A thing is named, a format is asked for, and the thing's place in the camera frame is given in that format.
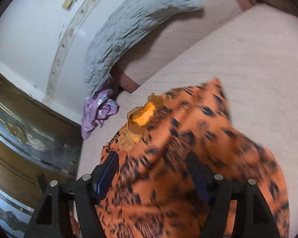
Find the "wooden glass panel door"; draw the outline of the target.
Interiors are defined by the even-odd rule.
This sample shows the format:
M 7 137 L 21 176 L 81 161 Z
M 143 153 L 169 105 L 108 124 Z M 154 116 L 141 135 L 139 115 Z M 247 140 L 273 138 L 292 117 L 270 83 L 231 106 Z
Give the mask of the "wooden glass panel door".
M 50 181 L 77 176 L 78 125 L 39 105 L 0 74 L 0 225 L 23 237 Z

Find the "pink bolster cushion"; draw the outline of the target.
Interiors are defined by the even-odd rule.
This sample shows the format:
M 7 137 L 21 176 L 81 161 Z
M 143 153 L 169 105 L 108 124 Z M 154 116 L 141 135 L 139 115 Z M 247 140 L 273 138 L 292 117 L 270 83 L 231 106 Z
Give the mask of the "pink bolster cushion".
M 130 48 L 112 68 L 113 80 L 127 92 L 134 92 L 180 54 L 255 3 L 254 0 L 202 2 L 201 10 L 172 16 Z

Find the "purple floral garment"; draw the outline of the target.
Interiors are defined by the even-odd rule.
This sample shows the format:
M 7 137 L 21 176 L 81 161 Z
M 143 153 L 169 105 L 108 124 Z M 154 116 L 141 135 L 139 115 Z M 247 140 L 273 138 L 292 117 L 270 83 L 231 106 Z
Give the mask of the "purple floral garment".
M 96 127 L 102 127 L 105 120 L 117 114 L 118 104 L 114 100 L 115 91 L 105 87 L 85 99 L 81 120 L 81 136 L 87 139 Z

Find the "grey quilted pillow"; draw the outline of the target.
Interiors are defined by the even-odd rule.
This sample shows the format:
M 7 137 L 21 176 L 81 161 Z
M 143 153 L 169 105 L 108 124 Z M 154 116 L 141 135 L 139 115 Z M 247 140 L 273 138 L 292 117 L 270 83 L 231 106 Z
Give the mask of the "grey quilted pillow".
M 116 62 L 152 30 L 176 14 L 202 8 L 202 0 L 125 0 L 86 51 L 83 81 L 88 96 L 101 88 Z

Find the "orange black floral garment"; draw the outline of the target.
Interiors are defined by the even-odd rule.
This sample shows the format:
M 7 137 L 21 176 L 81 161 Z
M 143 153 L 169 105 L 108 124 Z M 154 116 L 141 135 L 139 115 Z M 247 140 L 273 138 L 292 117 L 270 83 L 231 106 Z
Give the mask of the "orange black floral garment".
M 119 156 L 105 199 L 96 207 L 106 237 L 201 237 L 209 205 L 190 177 L 187 155 L 231 181 L 255 180 L 288 237 L 285 178 L 273 154 L 231 125 L 219 79 L 150 95 L 126 120 L 93 130 L 84 141 L 79 173 Z

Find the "pink quilted mattress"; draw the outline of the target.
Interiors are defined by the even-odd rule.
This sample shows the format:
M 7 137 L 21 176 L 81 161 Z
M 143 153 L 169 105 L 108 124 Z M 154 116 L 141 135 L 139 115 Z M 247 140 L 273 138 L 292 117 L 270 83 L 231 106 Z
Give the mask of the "pink quilted mattress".
M 298 18 L 257 5 L 186 50 L 133 93 L 118 96 L 119 112 L 83 142 L 78 175 L 99 164 L 103 146 L 150 94 L 220 79 L 232 125 L 268 147 L 286 179 L 290 237 L 298 233 Z

